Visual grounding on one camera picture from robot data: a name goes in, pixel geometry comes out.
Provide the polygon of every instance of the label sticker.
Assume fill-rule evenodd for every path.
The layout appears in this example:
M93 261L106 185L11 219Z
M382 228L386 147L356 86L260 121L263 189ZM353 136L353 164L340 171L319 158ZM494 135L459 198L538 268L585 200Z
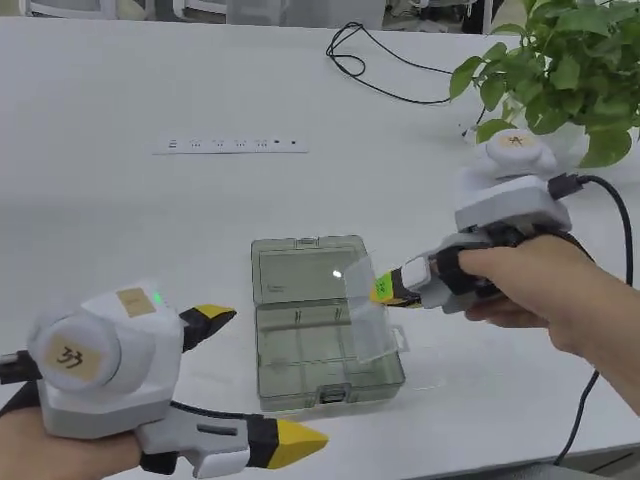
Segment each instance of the label sticker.
M129 318L139 317L156 311L149 297L140 287L120 290L116 293Z
M376 295L379 300L387 300L393 298L393 282L391 281L391 272L385 273L375 283Z
M44 361L55 370L90 382L98 374L102 354L98 350L76 343L62 335L54 335Z
M507 148L533 147L536 141L530 135L523 133L503 135L500 137L500 145Z

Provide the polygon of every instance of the white chair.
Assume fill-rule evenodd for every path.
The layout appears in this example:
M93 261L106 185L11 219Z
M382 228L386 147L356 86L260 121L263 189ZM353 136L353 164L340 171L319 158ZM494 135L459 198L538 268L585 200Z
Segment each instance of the white chair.
M176 17L188 19L185 15L187 8L198 12L227 14L226 0L173 0L173 13Z
M145 20L154 15L153 0L145 8L134 0L19 0L20 14L60 18L103 20Z

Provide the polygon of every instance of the power strip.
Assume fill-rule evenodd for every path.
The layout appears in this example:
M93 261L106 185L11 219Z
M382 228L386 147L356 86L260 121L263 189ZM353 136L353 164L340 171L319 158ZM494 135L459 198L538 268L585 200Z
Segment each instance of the power strip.
M307 142L298 138L271 139L180 140L161 142L154 155L216 154L216 153L307 153Z

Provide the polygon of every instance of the black cable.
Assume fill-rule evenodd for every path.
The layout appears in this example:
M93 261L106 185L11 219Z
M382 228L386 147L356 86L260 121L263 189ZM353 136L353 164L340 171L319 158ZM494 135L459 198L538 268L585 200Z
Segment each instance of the black cable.
M580 175L578 176L578 183L580 185L586 185L587 183L595 183L604 188L607 193L611 196L616 206L618 207L618 211L620 212L620 218L622 220L622 228L624 230L624 245L625 245L625 264L626 264L626 273L625 273L625 283L630 287L633 286L633 230L631 226L631 218L629 217L629 211L627 210L626 205L624 204L624 200L620 193L611 185L609 182L604 180L603 178L596 177L595 175ZM565 444L564 448L560 452L560 454L553 461L554 465L560 465L564 458L571 450L573 443L575 442L576 436L578 435L578 430L580 429L580 423L582 421L582 415L584 414L584 408L587 403L587 399L589 398L589 394L593 390L596 382L600 378L600 372L594 370L591 378L589 379L589 383L582 391L582 395L580 395L580 401L578 402L578 411L576 413L575 420L573 422L573 427L571 428L571 433L569 434L569 439Z
M421 68L423 70L428 70L431 72L436 72L436 73L442 73L445 75L451 75L452 72L448 71L448 70L442 70L440 68L435 68L435 67L430 67L427 65L420 65L419 63L415 63L412 62L410 60L407 60L406 58L401 57L400 55L392 52L391 50L389 50L386 46L384 46L382 43L380 43L380 41L378 41L373 35L371 35L371 33L369 33L369 31L364 27L364 25L362 25L361 23L358 22L349 22L347 23L344 27L342 27L340 30L338 30L335 35L333 36L333 38L331 39L331 43L329 43L329 46L327 47L327 50L325 51L325 55L327 57L329 57L331 59L331 61L333 62L333 64L338 67L338 69L344 73L347 77L352 78L353 80L355 80L356 82L369 87L373 90L375 90L376 92L382 93L383 95L387 95L391 98L395 98L396 100L401 100L403 102L407 102L407 103L413 103L416 105L439 105L442 103L447 103L450 99L449 97L444 98L442 100L415 100L412 98L407 98L407 97L403 97L401 95L395 94L393 92L390 92L388 90L384 90L380 87L376 87L375 85L367 82L366 80L363 80L362 75L364 75L364 73L367 70L367 64L366 62L358 57L357 55L353 55L353 54L338 54L336 53L336 49L342 45L345 41L347 41L349 38L351 38L352 36L354 36L356 33L358 32L364 32L376 45L378 45L380 48L382 48L385 52L387 52L389 55L391 55L392 57L400 60L402 63L406 63L407 65L410 65L412 67L416 67L416 68ZM349 60L354 60L357 63L360 64L361 69L358 71L350 71L344 64L342 64L339 60L340 59L349 59Z

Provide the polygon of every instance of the human hand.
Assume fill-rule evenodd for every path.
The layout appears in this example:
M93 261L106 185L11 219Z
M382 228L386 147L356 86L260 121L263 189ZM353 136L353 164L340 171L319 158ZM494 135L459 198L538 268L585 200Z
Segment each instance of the human hand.
M137 467L140 454L132 433L99 440L52 437L39 408L0 418L2 480L101 480Z
M474 306L467 318L501 327L547 328L556 348L578 355L582 354L579 306L586 296L602 298L608 288L619 288L621 283L579 248L553 236L517 248L464 251L460 266L488 278L507 297Z

